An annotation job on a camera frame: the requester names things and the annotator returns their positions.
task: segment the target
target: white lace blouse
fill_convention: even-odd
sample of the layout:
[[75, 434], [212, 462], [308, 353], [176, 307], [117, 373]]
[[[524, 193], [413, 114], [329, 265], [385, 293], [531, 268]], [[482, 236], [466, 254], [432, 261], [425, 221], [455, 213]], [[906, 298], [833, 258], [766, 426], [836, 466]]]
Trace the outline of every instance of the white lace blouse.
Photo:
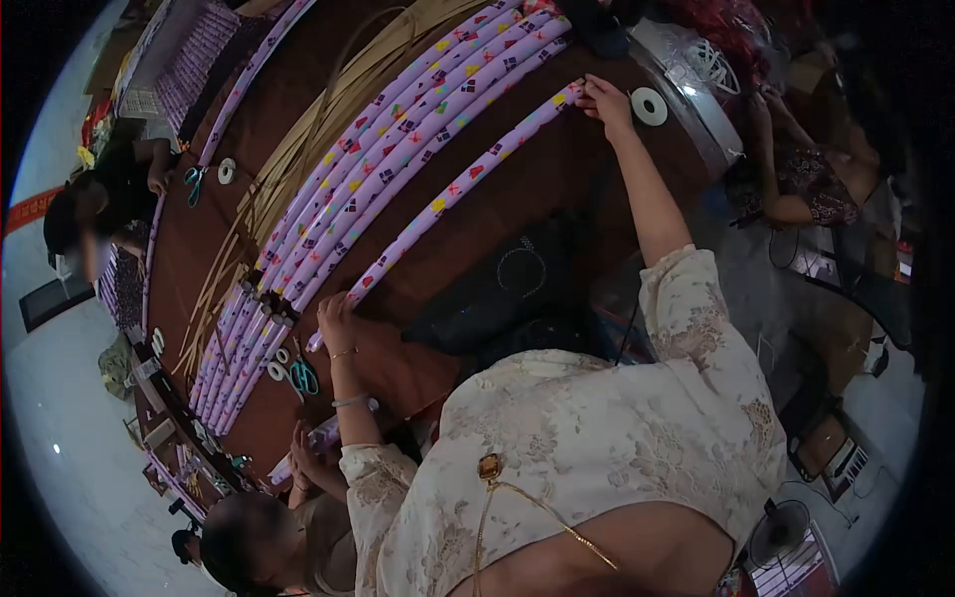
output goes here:
[[[670, 501], [710, 517], [742, 547], [785, 470], [769, 390], [730, 324], [711, 252], [688, 245], [641, 277], [656, 364], [515, 354], [451, 394], [420, 468], [394, 446], [343, 450], [357, 595], [443, 597], [473, 573], [487, 493], [478, 461], [490, 453], [501, 458], [499, 480], [572, 526]], [[498, 491], [482, 567], [560, 532], [531, 501]]]

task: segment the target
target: purple tube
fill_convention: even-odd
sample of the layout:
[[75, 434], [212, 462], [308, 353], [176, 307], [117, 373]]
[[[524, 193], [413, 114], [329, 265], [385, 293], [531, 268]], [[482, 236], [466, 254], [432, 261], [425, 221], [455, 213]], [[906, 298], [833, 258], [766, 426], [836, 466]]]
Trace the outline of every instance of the purple tube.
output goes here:
[[209, 132], [209, 139], [206, 140], [205, 146], [202, 148], [199, 166], [208, 166], [209, 162], [212, 161], [212, 155], [216, 153], [216, 148], [219, 147], [223, 131], [228, 126], [229, 120], [232, 119], [232, 115], [235, 114], [236, 108], [239, 107], [239, 102], [242, 101], [245, 92], [248, 91], [252, 79], [255, 78], [268, 58], [275, 52], [286, 33], [314, 4], [315, 0], [295, 0], [282, 17], [275, 22], [272, 31], [268, 32], [268, 35], [262, 40], [262, 44], [249, 59], [248, 64], [245, 65], [245, 70], [239, 75], [239, 79], [232, 87], [232, 92], [216, 117], [216, 122], [212, 125], [212, 131]]
[[232, 381], [232, 385], [225, 386], [220, 391], [220, 396], [226, 394], [228, 390], [228, 397], [222, 400], [222, 407], [219, 408], [217, 405], [217, 412], [214, 412], [212, 418], [209, 421], [210, 425], [215, 426], [216, 436], [220, 436], [225, 429], [225, 423], [228, 422], [229, 417], [232, 416], [233, 411], [236, 408], [236, 404], [239, 402], [239, 396], [242, 395], [245, 386], [248, 385], [249, 378], [254, 373], [255, 368], [259, 365], [262, 357], [265, 355], [265, 351], [271, 346], [272, 341], [275, 340], [276, 336], [279, 335], [279, 332], [285, 327], [285, 318], [278, 313], [271, 316], [265, 327], [262, 328], [262, 332], [256, 337], [255, 345], [249, 351], [245, 362], [241, 369], [238, 369], [238, 375], [235, 376]]
[[149, 278], [153, 273], [153, 254], [156, 251], [156, 235], [159, 234], [159, 218], [162, 216], [162, 206], [166, 203], [166, 194], [159, 195], [156, 202], [156, 211], [153, 213], [153, 223], [149, 228], [149, 244], [146, 246], [146, 272], [142, 277], [142, 331], [149, 335], [146, 319], [149, 315]]
[[[279, 221], [272, 231], [271, 236], [269, 236], [268, 242], [265, 244], [262, 254], [255, 264], [256, 269], [268, 271], [270, 265], [280, 265], [285, 260], [298, 240], [298, 236], [293, 236], [289, 239], [289, 242], [286, 243], [286, 236], [289, 230], [295, 228], [297, 230], [295, 235], [301, 235], [305, 226], [318, 215], [318, 210], [321, 208], [322, 202], [319, 202], [319, 204], [312, 209], [308, 209], [310, 202], [317, 201], [312, 198], [312, 195], [315, 194], [318, 189], [318, 184], [321, 183], [323, 188], [330, 187], [333, 189], [345, 178], [344, 175], [347, 174], [351, 167], [365, 154], [365, 149], [363, 148], [370, 147], [374, 143], [376, 137], [373, 139], [368, 135], [369, 131], [374, 133], [376, 130], [371, 128], [370, 121], [377, 121], [378, 115], [385, 109], [384, 106], [393, 104], [401, 92], [415, 85], [422, 74], [427, 72], [428, 67], [437, 62], [441, 56], [453, 50], [457, 44], [460, 43], [461, 39], [470, 35], [471, 30], [479, 31], [490, 19], [497, 16], [499, 12], [507, 11], [519, 3], [520, 0], [501, 0], [491, 6], [485, 7], [470, 19], [461, 23], [454, 31], [442, 37], [437, 43], [419, 56], [417, 60], [409, 64], [408, 67], [402, 71], [401, 75], [389, 83], [381, 94], [365, 107], [362, 113], [358, 115], [358, 118], [346, 129], [345, 134], [332, 145], [322, 161], [315, 166], [315, 169], [312, 170], [308, 176], [308, 182], [299, 189], [299, 192], [295, 195], [295, 199], [292, 200], [282, 220]], [[391, 112], [395, 111], [395, 108], [402, 114], [404, 113], [400, 104], [392, 106]], [[354, 136], [359, 136], [357, 143], [355, 139], [352, 138]], [[339, 167], [339, 164], [342, 164], [343, 161], [348, 165]], [[338, 178], [337, 181], [335, 181], [335, 177], [326, 179], [326, 177], [330, 176], [329, 172], [334, 171], [335, 168], [338, 168], [340, 171], [340, 178]], [[268, 284], [263, 284], [260, 288], [268, 288]]]
[[[272, 289], [278, 294], [283, 294], [288, 300], [296, 299], [305, 289], [308, 278], [318, 268], [321, 261], [328, 257], [327, 253], [320, 253], [313, 249], [326, 230], [333, 233], [334, 228], [330, 225], [329, 219], [339, 210], [357, 217], [363, 210], [358, 203], [373, 200], [373, 195], [381, 192], [385, 184], [394, 177], [394, 173], [408, 163], [405, 158], [410, 160], [417, 153], [417, 145], [443, 126], [440, 124], [433, 132], [418, 131], [420, 124], [423, 124], [420, 119], [428, 115], [432, 117], [429, 123], [450, 120], [470, 103], [468, 99], [473, 98], [474, 93], [483, 92], [491, 85], [492, 79], [504, 76], [512, 61], [515, 65], [519, 64], [534, 51], [539, 50], [544, 43], [570, 28], [566, 19], [563, 17], [560, 19], [560, 22], [558, 19], [551, 19], [545, 11], [535, 12], [521, 20], [517, 26], [510, 27], [496, 36], [486, 46], [475, 46], [474, 51], [445, 76], [445, 82], [442, 85], [425, 94], [421, 101], [408, 111], [403, 120], [397, 122], [375, 143], [362, 163], [351, 169], [346, 177], [346, 180], [350, 182], [340, 184], [332, 193], [328, 205], [295, 246], [290, 259], [283, 263], [279, 275], [272, 282]], [[537, 27], [536, 22], [545, 23], [538, 32], [542, 33], [540, 39], [536, 36], [527, 36]], [[492, 56], [490, 62], [487, 62], [487, 56]], [[452, 93], [451, 90], [462, 83], [464, 85], [461, 89]], [[434, 108], [434, 111], [429, 114], [431, 108]], [[345, 228], [350, 227], [351, 224], [345, 224]], [[293, 276], [299, 287], [292, 284]]]
[[209, 409], [208, 406], [206, 407], [206, 410], [209, 411], [209, 418], [208, 420], [204, 419], [202, 421], [203, 423], [214, 426], [216, 421], [219, 420], [219, 416], [222, 414], [223, 408], [225, 408], [225, 400], [232, 391], [232, 386], [236, 383], [236, 380], [239, 379], [243, 366], [245, 365], [245, 361], [248, 358], [249, 353], [252, 352], [252, 347], [255, 346], [259, 335], [262, 333], [265, 322], [268, 321], [268, 318], [271, 315], [272, 309], [270, 309], [268, 305], [262, 305], [256, 309], [255, 313], [252, 315], [252, 318], [248, 322], [248, 327], [245, 328], [244, 333], [242, 336], [240, 336], [238, 344], [232, 350], [231, 360], [229, 360], [229, 373], [223, 376], [224, 379], [222, 385], [215, 393], [215, 400], [212, 402], [212, 409]]
[[225, 366], [231, 363], [232, 356], [239, 345], [239, 340], [245, 334], [248, 322], [251, 321], [258, 308], [259, 302], [255, 300], [255, 297], [246, 296], [239, 307], [239, 315], [232, 326], [232, 330], [224, 339], [225, 345], [220, 348], [217, 342], [212, 347], [212, 359], [205, 368], [205, 376], [208, 381], [202, 384], [202, 393], [199, 395], [199, 403], [196, 406], [196, 415], [203, 423], [212, 415], [212, 407], [215, 406], [216, 396], [219, 395], [219, 388], [222, 386], [225, 377]]
[[292, 308], [301, 312], [302, 309], [308, 306], [308, 303], [310, 303], [311, 299], [318, 293], [319, 288], [322, 287], [329, 275], [335, 270], [338, 264], [341, 263], [342, 259], [345, 258], [345, 254], [355, 244], [355, 241], [357, 241], [365, 230], [368, 229], [368, 226], [374, 222], [378, 214], [388, 206], [388, 203], [394, 196], [404, 188], [405, 184], [424, 167], [424, 164], [426, 164], [434, 154], [439, 152], [447, 144], [448, 140], [453, 139], [462, 128], [467, 126], [468, 123], [483, 112], [485, 108], [494, 103], [494, 101], [501, 97], [507, 90], [516, 85], [525, 75], [538, 68], [552, 56], [562, 52], [566, 47], [567, 43], [562, 37], [555, 39], [546, 48], [537, 53], [537, 56], [535, 56], [536, 59], [525, 60], [520, 63], [520, 66], [492, 85], [491, 89], [484, 92], [478, 99], [472, 101], [458, 117], [438, 131], [437, 136], [435, 136], [424, 149], [418, 152], [418, 155], [409, 162], [404, 170], [398, 173], [394, 180], [386, 187], [385, 191], [371, 202], [371, 205], [368, 206], [365, 213], [358, 216], [354, 225], [342, 236], [338, 244], [335, 245], [334, 250], [329, 253], [329, 256], [318, 267], [318, 270], [311, 280], [308, 281], [302, 294], [292, 302]]
[[[527, 22], [527, 25], [530, 27], [533, 24]], [[465, 126], [468, 120], [467, 117], [462, 116], [462, 113], [479, 95], [504, 78], [509, 72], [516, 70], [520, 64], [526, 62], [541, 48], [569, 29], [570, 23], [563, 17], [548, 21], [538, 31], [527, 35], [500, 56], [492, 58], [483, 67], [475, 65], [475, 68], [479, 70], [470, 71], [470, 78], [447, 95], [446, 99], [433, 112], [421, 119], [419, 123], [411, 123], [409, 126], [412, 129], [411, 133], [398, 142], [394, 150], [361, 183], [361, 186], [351, 195], [347, 206], [339, 211], [331, 221], [328, 230], [317, 238], [313, 237], [311, 233], [306, 236], [304, 239], [306, 241], [314, 238], [314, 247], [308, 253], [308, 257], [294, 270], [291, 279], [286, 283], [283, 296], [289, 301], [294, 301], [302, 294], [308, 281], [315, 275], [322, 262], [334, 251], [348, 229], [355, 224], [359, 216], [365, 213], [365, 210], [368, 209], [375, 198], [381, 193], [387, 192], [387, 188], [391, 186], [390, 183], [421, 151], [427, 144], [428, 139], [438, 135], [452, 121], [457, 122], [458, 126]], [[469, 58], [464, 65], [467, 65], [474, 58], [483, 62], [478, 55]], [[283, 266], [283, 270], [291, 265], [294, 264], [286, 264]]]
[[[228, 337], [232, 331], [232, 326], [239, 316], [239, 311], [236, 307], [243, 298], [243, 292], [241, 284], [235, 285], [232, 287], [229, 298], [223, 304], [223, 310], [219, 313], [219, 320], [216, 322], [216, 328], [222, 337]], [[193, 412], [195, 412], [199, 404], [199, 396], [202, 392], [202, 383], [205, 380], [206, 369], [208, 368], [209, 361], [212, 359], [212, 350], [217, 344], [216, 333], [213, 331], [209, 336], [209, 342], [205, 346], [205, 352], [202, 354], [202, 362], [199, 365], [199, 371], [196, 373], [196, 381], [192, 384], [192, 392], [189, 393], [189, 410]]]
[[282, 348], [282, 343], [286, 341], [288, 333], [292, 330], [292, 326], [294, 325], [295, 322], [289, 317], [286, 317], [282, 321], [282, 326], [279, 329], [278, 335], [275, 336], [271, 344], [268, 345], [268, 348], [265, 349], [265, 354], [263, 354], [262, 358], [259, 359], [258, 364], [255, 364], [255, 369], [252, 371], [252, 375], [245, 383], [245, 388], [242, 390], [242, 393], [239, 394], [239, 399], [236, 401], [236, 405], [232, 409], [232, 414], [229, 415], [229, 418], [225, 421], [225, 424], [221, 430], [218, 428], [216, 429], [217, 436], [225, 436], [229, 433], [229, 430], [232, 429], [232, 425], [239, 417], [239, 411], [243, 406], [245, 406], [245, 402], [248, 400], [249, 395], [252, 394], [252, 390], [255, 389], [255, 384], [259, 382], [259, 378], [262, 377], [262, 373], [268, 367], [268, 363], [272, 360], [272, 357], [274, 357], [275, 353]]
[[[446, 189], [431, 201], [431, 204], [425, 207], [411, 221], [408, 226], [398, 234], [388, 248], [381, 254], [377, 261], [365, 270], [365, 273], [358, 279], [358, 282], [351, 287], [349, 298], [353, 303], [361, 302], [372, 288], [388, 273], [394, 264], [401, 259], [409, 248], [427, 232], [441, 215], [447, 209], [451, 209], [457, 202], [467, 194], [475, 184], [483, 179], [489, 172], [494, 170], [498, 164], [511, 155], [514, 150], [523, 145], [528, 139], [533, 137], [541, 127], [550, 122], [560, 112], [563, 112], [567, 106], [572, 105], [581, 96], [582, 81], [577, 80], [551, 97], [543, 103], [530, 116], [522, 120], [518, 126], [510, 133], [502, 137], [495, 143], [491, 149], [487, 150], [480, 158], [471, 164], [462, 172], [454, 182], [448, 185]], [[322, 346], [322, 333], [316, 332], [308, 339], [307, 350], [315, 352]]]

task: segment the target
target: gold chain necklace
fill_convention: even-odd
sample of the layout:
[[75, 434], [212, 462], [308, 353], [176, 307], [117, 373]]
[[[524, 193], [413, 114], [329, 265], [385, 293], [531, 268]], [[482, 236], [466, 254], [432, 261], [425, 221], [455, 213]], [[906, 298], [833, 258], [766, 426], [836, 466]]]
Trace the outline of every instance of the gold chain necklace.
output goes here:
[[501, 487], [506, 487], [515, 493], [524, 496], [531, 502], [533, 502], [537, 507], [542, 509], [544, 512], [547, 512], [554, 520], [556, 520], [560, 526], [563, 527], [563, 530], [570, 533], [574, 539], [581, 542], [586, 546], [587, 549], [597, 554], [597, 556], [606, 562], [614, 570], [619, 570], [620, 567], [614, 564], [613, 560], [607, 557], [603, 551], [600, 550], [597, 545], [593, 544], [586, 537], [570, 528], [566, 522], [563, 521], [561, 515], [558, 514], [553, 508], [551, 508], [546, 503], [538, 500], [534, 496], [530, 495], [523, 489], [508, 483], [507, 481], [498, 480], [500, 476], [500, 457], [497, 454], [489, 454], [477, 462], [477, 475], [481, 480], [487, 481], [487, 498], [484, 500], [484, 509], [480, 513], [480, 525], [477, 527], [477, 546], [475, 547], [475, 562], [474, 562], [474, 580], [472, 585], [474, 590], [472, 595], [478, 597], [480, 595], [480, 559], [481, 559], [481, 543], [484, 541], [484, 522], [487, 520], [487, 511], [491, 507], [491, 498], [494, 496], [494, 492]]

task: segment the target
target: gold bracelet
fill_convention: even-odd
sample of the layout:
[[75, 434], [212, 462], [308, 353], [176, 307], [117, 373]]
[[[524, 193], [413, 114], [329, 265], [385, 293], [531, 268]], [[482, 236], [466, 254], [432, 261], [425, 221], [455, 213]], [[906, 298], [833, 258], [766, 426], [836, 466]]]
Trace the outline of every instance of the gold bracelet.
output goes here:
[[349, 352], [358, 353], [358, 347], [351, 347], [351, 348], [348, 349], [347, 351], [341, 351], [341, 352], [339, 352], [338, 354], [333, 354], [333, 355], [331, 356], [331, 360], [334, 360], [334, 359], [338, 358], [339, 356], [345, 356], [345, 355], [348, 354]]

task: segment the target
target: bracelet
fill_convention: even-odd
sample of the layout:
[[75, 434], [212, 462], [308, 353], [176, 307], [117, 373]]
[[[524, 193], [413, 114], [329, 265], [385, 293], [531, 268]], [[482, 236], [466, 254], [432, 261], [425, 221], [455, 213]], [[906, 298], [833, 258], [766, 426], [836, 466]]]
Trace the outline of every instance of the bracelet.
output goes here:
[[339, 352], [338, 354], [333, 354], [333, 355], [331, 356], [331, 360], [335, 360], [335, 359], [338, 358], [339, 356], [345, 356], [345, 355], [348, 354], [349, 352], [358, 353], [358, 347], [351, 347], [351, 348], [348, 349], [347, 351], [341, 351], [341, 352]]
[[368, 398], [368, 393], [367, 393], [367, 392], [364, 392], [364, 393], [359, 394], [359, 395], [357, 395], [357, 396], [355, 396], [355, 397], [353, 397], [353, 398], [349, 398], [348, 400], [335, 400], [335, 401], [333, 401], [333, 402], [331, 403], [331, 406], [332, 406], [332, 408], [336, 408], [336, 409], [337, 409], [337, 408], [342, 408], [342, 407], [345, 407], [345, 406], [351, 406], [352, 404], [354, 404], [354, 403], [357, 402], [358, 400], [361, 400], [363, 404], [367, 404], [367, 402], [365, 402], [365, 399], [366, 399], [366, 398]]

